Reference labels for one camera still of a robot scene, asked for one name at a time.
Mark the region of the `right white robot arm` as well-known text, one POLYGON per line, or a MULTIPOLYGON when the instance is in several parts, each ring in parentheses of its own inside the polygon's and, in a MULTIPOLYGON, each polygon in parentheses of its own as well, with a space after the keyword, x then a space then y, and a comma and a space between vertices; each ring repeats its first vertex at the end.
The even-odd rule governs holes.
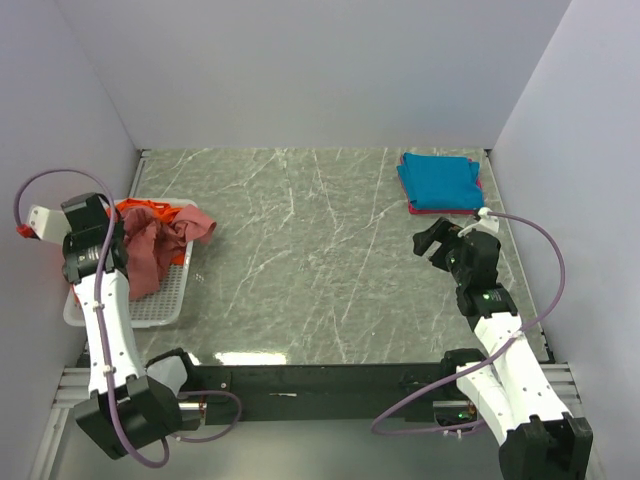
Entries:
POLYGON ((465 360, 442 370, 440 390, 452 399, 466 395, 475 405, 499 445, 504 478, 583 479, 592 429, 555 393, 516 304, 498 280, 498 229, 491 215, 468 227, 439 218, 413 237, 418 256, 439 245, 429 260, 452 275, 458 308, 492 359, 489 365, 465 360))

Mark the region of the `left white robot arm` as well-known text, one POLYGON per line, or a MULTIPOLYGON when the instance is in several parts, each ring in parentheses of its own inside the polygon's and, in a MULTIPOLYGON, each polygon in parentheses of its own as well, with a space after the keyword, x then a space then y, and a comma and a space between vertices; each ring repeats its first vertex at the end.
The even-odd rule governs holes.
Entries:
POLYGON ((70 225, 63 275, 80 304, 90 355, 89 397, 74 417, 108 457, 120 459, 182 427, 179 402, 197 395, 200 378, 182 349, 142 363, 130 318, 124 223, 106 200, 87 193, 62 203, 70 225))

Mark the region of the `salmon pink t-shirt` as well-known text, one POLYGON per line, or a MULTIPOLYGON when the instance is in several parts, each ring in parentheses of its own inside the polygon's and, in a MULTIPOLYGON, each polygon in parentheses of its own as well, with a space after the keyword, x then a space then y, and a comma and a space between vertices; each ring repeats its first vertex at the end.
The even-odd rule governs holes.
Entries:
POLYGON ((217 223, 198 207, 128 198, 116 208, 124 221, 129 299, 157 292, 172 265, 186 261, 189 243, 207 243, 217 223))

